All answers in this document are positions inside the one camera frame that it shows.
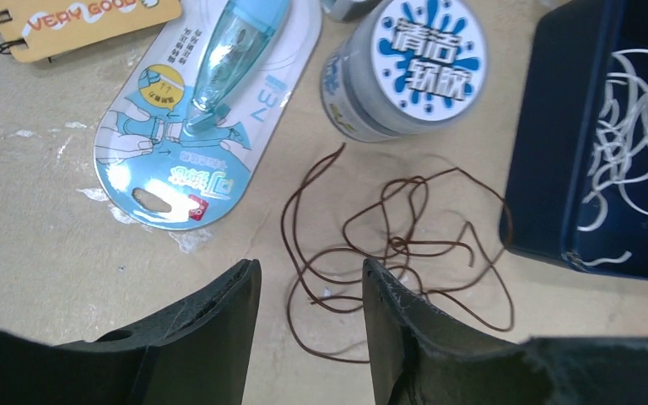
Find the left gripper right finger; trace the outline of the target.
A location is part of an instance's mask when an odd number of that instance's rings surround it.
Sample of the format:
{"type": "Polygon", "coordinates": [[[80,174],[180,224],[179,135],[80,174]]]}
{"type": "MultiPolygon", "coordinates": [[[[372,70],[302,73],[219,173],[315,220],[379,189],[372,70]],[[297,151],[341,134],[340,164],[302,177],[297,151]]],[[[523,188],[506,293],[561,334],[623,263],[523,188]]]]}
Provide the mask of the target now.
{"type": "Polygon", "coordinates": [[[648,337],[511,343],[429,304],[376,260],[362,275],[378,404],[648,404],[648,337]]]}

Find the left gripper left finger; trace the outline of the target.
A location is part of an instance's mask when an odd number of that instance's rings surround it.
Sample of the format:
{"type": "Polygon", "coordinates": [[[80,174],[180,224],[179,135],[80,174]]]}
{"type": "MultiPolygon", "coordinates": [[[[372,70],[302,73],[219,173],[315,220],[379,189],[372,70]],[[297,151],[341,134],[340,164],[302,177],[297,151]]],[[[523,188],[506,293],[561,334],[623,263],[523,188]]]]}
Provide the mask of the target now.
{"type": "Polygon", "coordinates": [[[0,404],[239,404],[262,285],[243,259],[187,297],[92,341],[0,330],[0,404]]]}

